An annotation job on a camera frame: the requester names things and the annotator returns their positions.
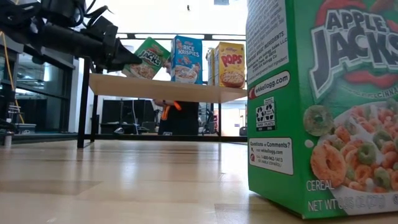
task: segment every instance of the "shelf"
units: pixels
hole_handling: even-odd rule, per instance
[[[90,74],[96,95],[137,97],[188,102],[225,103],[247,96],[246,90],[218,86]]]

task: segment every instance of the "yellow cereal box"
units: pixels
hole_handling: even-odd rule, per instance
[[[208,65],[208,82],[207,85],[214,85],[214,48],[209,48],[206,54]]]
[[[244,45],[220,42],[215,50],[215,85],[244,88]]]

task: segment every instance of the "person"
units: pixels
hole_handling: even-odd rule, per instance
[[[166,72],[170,75],[170,59],[164,63],[163,67],[166,68]],[[154,103],[163,107],[158,135],[198,135],[199,103],[159,99],[155,99]]]

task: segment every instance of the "apple jacks cereal box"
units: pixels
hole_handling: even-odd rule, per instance
[[[172,82],[202,84],[201,40],[177,35],[172,40]]]
[[[250,190],[302,218],[398,211],[396,4],[248,0]]]
[[[206,55],[208,65],[208,83],[214,85],[214,48],[209,48]]]
[[[125,65],[122,73],[127,77],[153,79],[170,57],[170,52],[150,37],[141,44],[135,54],[142,59],[142,63]]]
[[[244,88],[244,45],[220,42],[215,50],[215,85]]]

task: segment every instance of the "cereal box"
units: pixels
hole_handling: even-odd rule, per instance
[[[127,77],[153,79],[170,57],[170,52],[150,37],[146,38],[135,54],[142,59],[142,63],[125,65],[122,73]]]
[[[398,211],[396,0],[248,0],[249,188],[302,218]]]
[[[172,40],[172,82],[202,84],[201,40],[177,35]]]
[[[206,54],[208,66],[208,83],[207,85],[214,85],[214,48],[209,48]]]
[[[220,42],[215,50],[215,85],[244,88],[244,45]]]

